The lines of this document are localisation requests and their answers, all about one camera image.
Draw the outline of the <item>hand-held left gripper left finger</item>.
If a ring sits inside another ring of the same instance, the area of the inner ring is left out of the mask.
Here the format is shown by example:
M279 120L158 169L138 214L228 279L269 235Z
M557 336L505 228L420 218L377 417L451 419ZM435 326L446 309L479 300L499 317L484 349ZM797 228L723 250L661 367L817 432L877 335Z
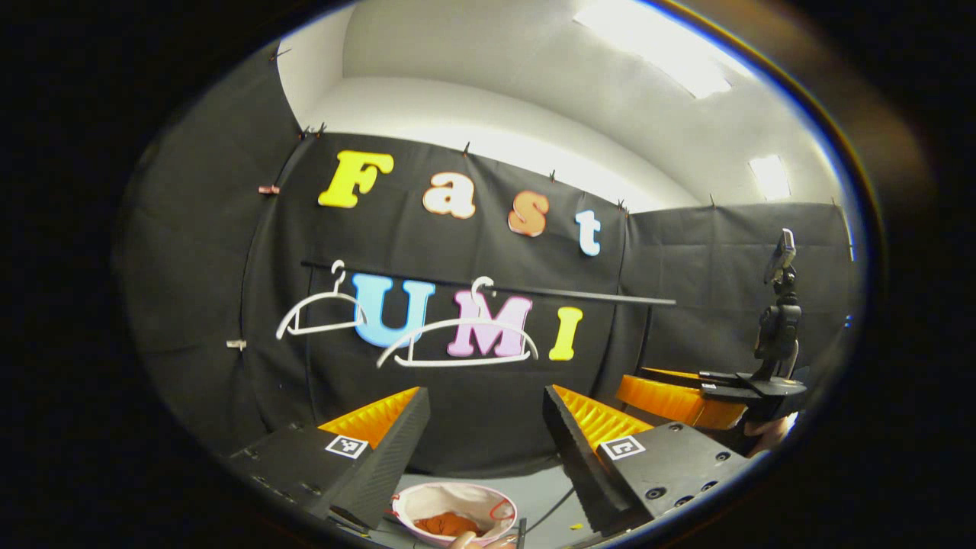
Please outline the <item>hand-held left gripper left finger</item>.
M230 470L300 517L376 528L430 418L426 388L324 424L292 423L231 453Z

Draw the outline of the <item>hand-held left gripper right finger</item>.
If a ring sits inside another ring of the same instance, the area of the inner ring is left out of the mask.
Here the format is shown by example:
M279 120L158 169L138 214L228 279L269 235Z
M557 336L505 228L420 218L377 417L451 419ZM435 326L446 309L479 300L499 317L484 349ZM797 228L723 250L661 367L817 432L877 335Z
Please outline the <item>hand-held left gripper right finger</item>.
M705 501L750 465L697 428L651 426L554 384L544 388L541 414L586 520L599 534Z

